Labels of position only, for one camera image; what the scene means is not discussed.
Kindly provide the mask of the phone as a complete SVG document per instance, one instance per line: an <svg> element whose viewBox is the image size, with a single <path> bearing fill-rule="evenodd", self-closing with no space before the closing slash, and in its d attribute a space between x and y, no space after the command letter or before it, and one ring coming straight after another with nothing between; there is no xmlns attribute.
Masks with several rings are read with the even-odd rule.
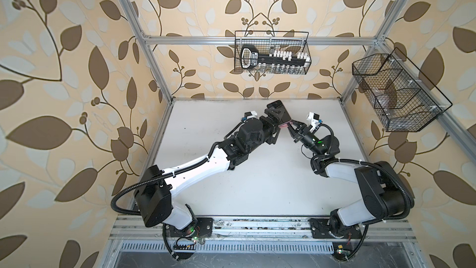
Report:
<svg viewBox="0 0 476 268"><path fill-rule="evenodd" d="M268 115L278 121L280 125L291 121L291 116L281 100L276 100L267 105Z"/></svg>

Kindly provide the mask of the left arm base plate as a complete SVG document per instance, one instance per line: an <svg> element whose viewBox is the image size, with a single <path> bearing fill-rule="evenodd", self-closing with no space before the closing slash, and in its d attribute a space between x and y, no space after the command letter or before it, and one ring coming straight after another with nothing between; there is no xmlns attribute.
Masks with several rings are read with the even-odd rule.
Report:
<svg viewBox="0 0 476 268"><path fill-rule="evenodd" d="M163 235L168 238L208 238L213 231L212 218L168 218Z"/></svg>

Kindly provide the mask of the pink phone case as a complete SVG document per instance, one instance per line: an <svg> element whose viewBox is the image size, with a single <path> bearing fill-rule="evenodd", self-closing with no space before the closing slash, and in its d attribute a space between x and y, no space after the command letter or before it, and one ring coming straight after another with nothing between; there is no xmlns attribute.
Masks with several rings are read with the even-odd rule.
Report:
<svg viewBox="0 0 476 268"><path fill-rule="evenodd" d="M286 123L283 123L283 124L279 125L279 127L280 127L281 129L293 127L293 121L290 120L290 121L288 121L288 122L286 122Z"/></svg>

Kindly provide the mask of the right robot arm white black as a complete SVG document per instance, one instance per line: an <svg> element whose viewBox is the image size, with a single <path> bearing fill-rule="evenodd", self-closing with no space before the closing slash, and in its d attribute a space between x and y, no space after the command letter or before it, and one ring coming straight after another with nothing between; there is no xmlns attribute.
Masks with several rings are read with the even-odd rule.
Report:
<svg viewBox="0 0 476 268"><path fill-rule="evenodd" d="M294 142L302 143L312 152L310 165L314 174L352 182L359 187L359 200L331 211L324 227L331 236L342 238L360 224L368 226L409 215L415 205L414 197L389 163L338 158L339 141L326 124L314 127L292 120L287 128Z"/></svg>

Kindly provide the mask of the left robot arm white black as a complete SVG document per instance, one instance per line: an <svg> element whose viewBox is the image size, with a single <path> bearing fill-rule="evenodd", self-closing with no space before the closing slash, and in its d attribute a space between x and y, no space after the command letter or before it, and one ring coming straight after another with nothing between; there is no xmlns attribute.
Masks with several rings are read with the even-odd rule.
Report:
<svg viewBox="0 0 476 268"><path fill-rule="evenodd" d="M141 181L117 193L110 206L117 213L142 217L148 228L163 223L190 234L197 218L191 207L177 203L176 197L197 182L234 170L260 145L275 144L281 125L290 119L280 100L268 104L263 116L247 112L206 155L172 168L149 167Z"/></svg>

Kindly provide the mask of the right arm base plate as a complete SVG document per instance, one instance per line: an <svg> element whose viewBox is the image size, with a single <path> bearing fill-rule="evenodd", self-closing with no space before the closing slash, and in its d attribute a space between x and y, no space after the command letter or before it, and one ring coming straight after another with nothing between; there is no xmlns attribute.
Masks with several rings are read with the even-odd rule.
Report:
<svg viewBox="0 0 476 268"><path fill-rule="evenodd" d="M314 239L362 239L363 234L358 225L337 227L333 229L329 218L310 218L308 220Z"/></svg>

